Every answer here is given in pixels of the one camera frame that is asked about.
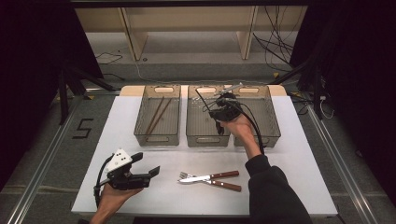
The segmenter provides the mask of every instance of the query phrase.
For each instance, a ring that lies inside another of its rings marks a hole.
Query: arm
[[[91,224],[107,223],[108,220],[122,207],[122,205],[132,196],[143,189],[118,190],[113,189],[109,184],[105,184],[102,191],[101,201],[98,210],[91,219]]]
[[[261,154],[248,119],[240,115],[230,122],[220,124],[241,139],[247,152],[251,223],[312,223],[285,174],[278,167],[271,166],[268,158]]]

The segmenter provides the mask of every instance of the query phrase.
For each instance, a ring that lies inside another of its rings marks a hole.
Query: gray transparent container
[[[146,86],[134,136],[141,147],[179,144],[180,86]]]
[[[219,135],[216,122],[210,118],[204,102],[195,90],[200,90],[207,104],[214,102],[219,96],[215,92],[222,91],[224,86],[189,86],[187,105],[186,135],[189,147],[227,147],[230,132]]]
[[[280,137],[280,130],[277,124],[276,113],[271,99],[271,92],[268,86],[243,86],[233,90],[239,103],[247,105],[250,108],[254,118],[257,120],[261,135],[262,143],[266,147],[274,147]],[[250,116],[249,111],[242,106],[245,113]],[[256,142],[258,137],[254,129]],[[235,138],[233,144],[242,147],[242,142]]]

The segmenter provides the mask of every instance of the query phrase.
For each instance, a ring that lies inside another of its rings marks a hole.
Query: hand
[[[91,219],[91,224],[106,223],[132,196],[143,189],[113,189],[109,184],[105,184],[102,190],[101,200],[98,210]]]
[[[239,138],[244,144],[247,157],[249,159],[261,155],[259,145],[254,140],[253,132],[251,131],[251,123],[245,115],[239,115],[231,121],[222,121],[221,127],[227,128],[233,136]]]

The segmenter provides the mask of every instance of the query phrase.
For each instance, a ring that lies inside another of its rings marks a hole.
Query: white table
[[[143,160],[133,164],[132,173],[147,173],[160,165],[150,187],[128,200],[119,214],[136,217],[247,217],[248,157],[242,147],[188,147],[186,138],[187,94],[182,91],[180,144],[177,147],[141,147],[134,137],[134,125],[141,97],[118,96],[80,187],[72,212],[89,215],[96,211],[93,186],[100,167],[117,148],[129,155],[143,152]],[[281,137],[266,149],[272,165],[279,166],[312,217],[333,217],[337,211],[323,181],[291,99],[273,96]],[[209,175],[238,170],[240,176],[224,182],[242,186],[241,192],[212,187],[204,183],[179,184],[179,173]]]

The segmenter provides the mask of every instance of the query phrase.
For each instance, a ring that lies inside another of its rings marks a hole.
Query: chopsticks
[[[155,129],[155,127],[157,126],[158,121],[160,121],[161,117],[163,116],[163,113],[165,112],[166,108],[169,106],[169,104],[170,104],[171,101],[172,101],[172,98],[170,98],[169,101],[168,101],[168,103],[167,103],[167,104],[165,105],[165,107],[163,108],[163,111],[160,113],[160,115],[158,116],[158,118],[156,118],[156,116],[157,116],[157,114],[158,114],[158,112],[159,112],[159,110],[160,110],[160,107],[161,107],[161,105],[163,104],[163,99],[164,99],[164,97],[161,99],[161,101],[160,101],[160,103],[159,103],[157,109],[155,110],[154,116],[152,117],[152,119],[151,119],[151,121],[150,121],[150,123],[149,123],[149,125],[148,125],[148,128],[146,129],[146,134],[151,134],[151,133],[152,133],[152,131],[153,131],[153,130]]]

